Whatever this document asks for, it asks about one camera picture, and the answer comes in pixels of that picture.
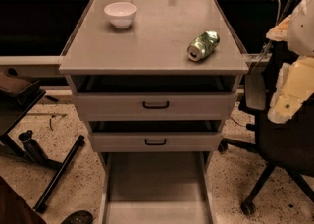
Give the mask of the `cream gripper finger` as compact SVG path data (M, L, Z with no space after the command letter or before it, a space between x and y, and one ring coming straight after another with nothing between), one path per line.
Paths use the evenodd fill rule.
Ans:
M290 18L291 18L291 15L288 15L282 21L280 21L276 26L271 28L266 33L266 37L272 41L287 41Z
M314 58L300 56L292 64L283 63L267 113L268 119L276 124L284 124L313 93Z

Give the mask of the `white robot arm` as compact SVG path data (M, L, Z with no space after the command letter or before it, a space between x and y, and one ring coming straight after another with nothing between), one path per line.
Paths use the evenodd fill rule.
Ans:
M302 0L291 15L271 28L266 37L273 41L285 41L288 50L298 58L292 64L281 66L268 119L284 124L314 93L314 0Z

